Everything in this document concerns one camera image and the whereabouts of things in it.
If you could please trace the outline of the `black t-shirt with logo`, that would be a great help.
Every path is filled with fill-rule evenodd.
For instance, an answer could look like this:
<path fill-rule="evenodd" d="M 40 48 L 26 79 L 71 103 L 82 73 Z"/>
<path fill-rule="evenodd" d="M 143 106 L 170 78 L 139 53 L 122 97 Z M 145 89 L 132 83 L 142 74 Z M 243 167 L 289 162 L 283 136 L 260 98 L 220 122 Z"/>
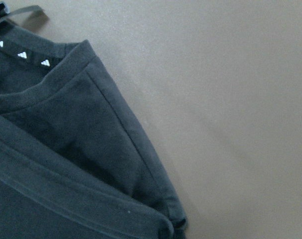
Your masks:
<path fill-rule="evenodd" d="M 0 239 L 183 239 L 187 219 L 87 40 L 55 43 L 0 1 Z"/>

